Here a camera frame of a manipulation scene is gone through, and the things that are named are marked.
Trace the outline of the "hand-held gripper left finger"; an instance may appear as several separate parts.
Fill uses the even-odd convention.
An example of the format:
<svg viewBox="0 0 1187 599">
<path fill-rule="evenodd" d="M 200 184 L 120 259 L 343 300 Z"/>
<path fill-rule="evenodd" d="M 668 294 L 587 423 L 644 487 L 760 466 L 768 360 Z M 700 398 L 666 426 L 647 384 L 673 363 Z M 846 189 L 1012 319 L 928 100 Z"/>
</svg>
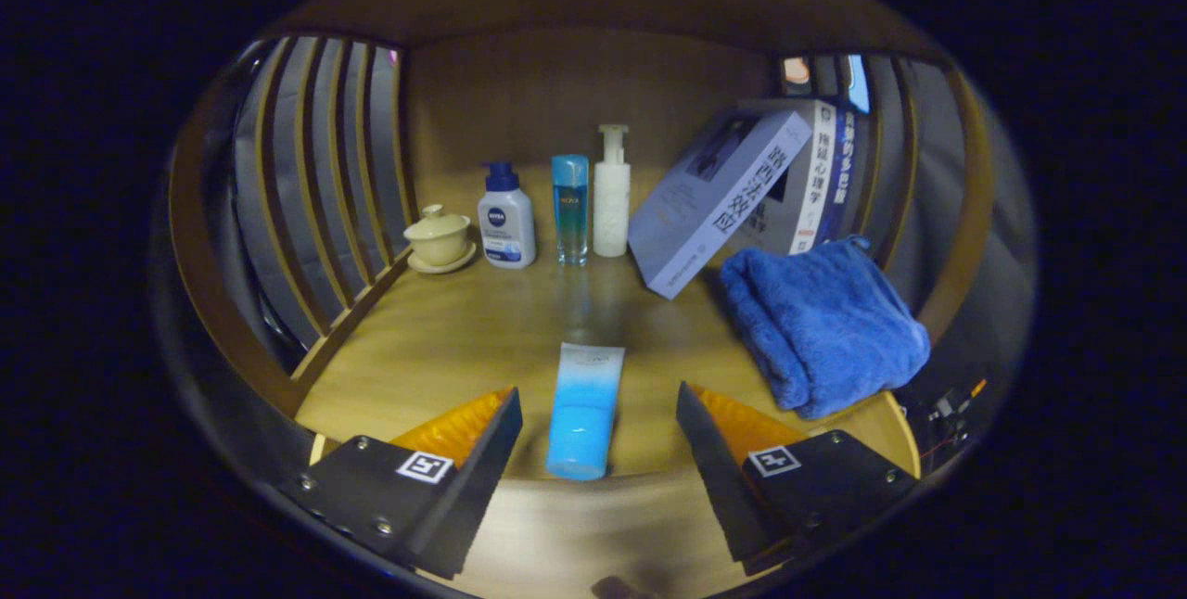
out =
<svg viewBox="0 0 1187 599">
<path fill-rule="evenodd" d="M 391 563 L 452 579 L 523 425 L 520 391 L 489 391 L 391 440 L 357 435 L 279 482 L 290 502 Z"/>
</svg>

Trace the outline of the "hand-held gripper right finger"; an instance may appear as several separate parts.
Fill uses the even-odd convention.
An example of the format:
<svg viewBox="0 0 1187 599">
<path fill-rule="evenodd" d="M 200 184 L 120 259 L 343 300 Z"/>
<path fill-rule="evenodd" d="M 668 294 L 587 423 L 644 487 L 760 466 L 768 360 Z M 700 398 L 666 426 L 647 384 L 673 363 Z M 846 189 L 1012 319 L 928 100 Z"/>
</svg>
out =
<svg viewBox="0 0 1187 599">
<path fill-rule="evenodd" d="M 730 556 L 747 575 L 823 560 L 899 510 L 918 486 L 908 469 L 848 431 L 810 436 L 687 382 L 677 422 Z"/>
</svg>

